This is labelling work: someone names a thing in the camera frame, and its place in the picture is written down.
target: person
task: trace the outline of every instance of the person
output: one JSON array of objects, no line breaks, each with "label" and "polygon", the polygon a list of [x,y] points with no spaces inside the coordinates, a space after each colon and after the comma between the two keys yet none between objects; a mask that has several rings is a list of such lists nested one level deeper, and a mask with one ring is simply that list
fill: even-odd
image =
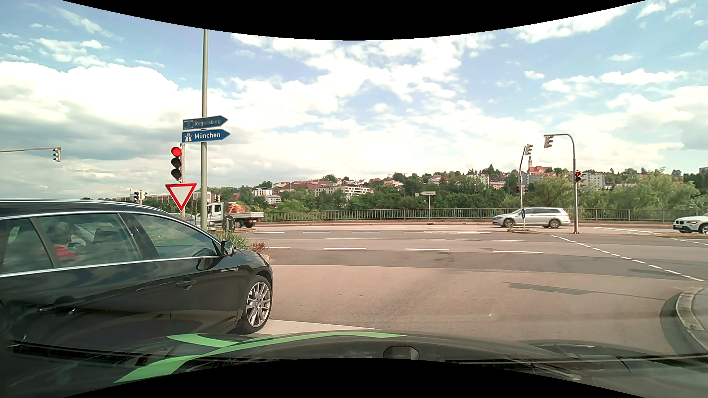
[{"label": "person", "polygon": [[49,237],[57,257],[63,262],[75,260],[77,254],[68,249],[72,242],[72,231],[68,222],[58,222],[47,228]]}]

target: direction sign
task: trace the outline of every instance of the direction sign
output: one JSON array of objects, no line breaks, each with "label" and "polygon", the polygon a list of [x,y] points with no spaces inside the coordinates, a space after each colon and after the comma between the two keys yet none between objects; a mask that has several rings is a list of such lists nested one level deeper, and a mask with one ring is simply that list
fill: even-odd
[{"label": "direction sign", "polygon": [[170,196],[172,196],[172,200],[177,204],[179,211],[182,211],[187,205],[189,198],[192,197],[194,189],[197,188],[197,183],[165,184],[165,187],[170,193]]},{"label": "direction sign", "polygon": [[230,136],[226,130],[182,131],[182,142],[219,141]]},{"label": "direction sign", "polygon": [[200,128],[219,127],[228,119],[224,116],[210,116],[208,118],[182,120],[182,130],[196,130]]}]

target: traffic light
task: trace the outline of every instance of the traffic light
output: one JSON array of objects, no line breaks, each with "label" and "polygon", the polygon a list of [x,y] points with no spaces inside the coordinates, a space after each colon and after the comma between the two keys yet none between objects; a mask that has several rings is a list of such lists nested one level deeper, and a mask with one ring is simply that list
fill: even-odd
[{"label": "traffic light", "polygon": [[174,167],[171,174],[177,181],[182,181],[182,149],[180,147],[172,147],[170,152],[173,156],[170,163]]}]

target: white suv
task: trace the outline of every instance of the white suv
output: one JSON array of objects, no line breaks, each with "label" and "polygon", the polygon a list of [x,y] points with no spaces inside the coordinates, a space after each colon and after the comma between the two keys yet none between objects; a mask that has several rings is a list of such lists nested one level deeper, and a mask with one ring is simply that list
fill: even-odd
[{"label": "white suv", "polygon": [[683,234],[690,234],[691,232],[708,234],[708,213],[704,215],[677,218],[676,221],[673,222],[673,229],[676,229]]},{"label": "white suv", "polygon": [[[558,228],[571,223],[571,216],[560,207],[526,207],[526,225],[539,225],[544,228]],[[502,214],[492,219],[492,224],[500,227],[512,227],[524,222],[521,209],[513,213]]]}]

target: yield sign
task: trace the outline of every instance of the yield sign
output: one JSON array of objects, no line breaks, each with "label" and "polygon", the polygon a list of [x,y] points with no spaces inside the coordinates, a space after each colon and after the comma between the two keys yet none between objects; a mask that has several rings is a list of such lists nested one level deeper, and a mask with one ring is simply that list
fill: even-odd
[{"label": "yield sign", "polygon": [[177,208],[179,209],[179,211],[182,211],[187,205],[189,198],[192,197],[194,188],[197,188],[197,183],[165,184],[165,186],[167,187],[167,191],[172,196],[172,199],[177,204]]}]

